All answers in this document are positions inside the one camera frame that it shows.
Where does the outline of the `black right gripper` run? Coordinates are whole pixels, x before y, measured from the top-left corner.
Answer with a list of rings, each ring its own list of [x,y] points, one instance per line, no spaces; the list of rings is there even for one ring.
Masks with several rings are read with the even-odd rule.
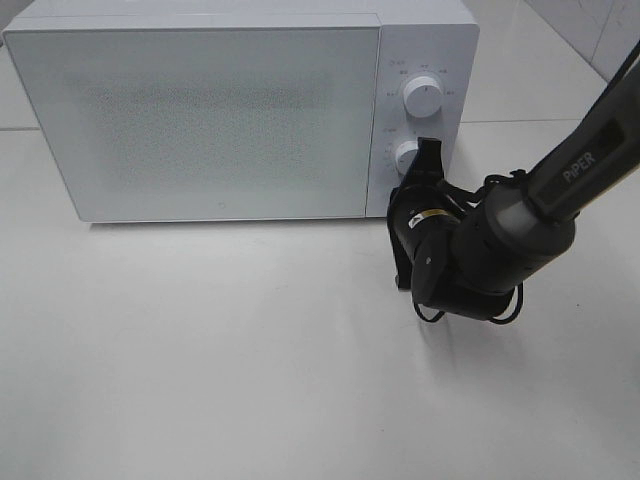
[[[390,197],[386,215],[399,290],[411,289],[411,276],[418,250],[433,231],[458,225],[453,207],[437,190],[443,174],[442,142],[419,137],[417,152],[400,185]]]

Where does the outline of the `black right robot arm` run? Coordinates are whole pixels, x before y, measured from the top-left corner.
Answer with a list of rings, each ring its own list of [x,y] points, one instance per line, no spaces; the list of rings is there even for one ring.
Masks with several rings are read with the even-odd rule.
[[[639,165],[639,67],[623,67],[575,131],[531,171],[489,175],[475,192],[446,181],[441,143],[421,138],[391,195],[396,285],[415,312],[507,324],[524,281],[572,245],[575,219]]]

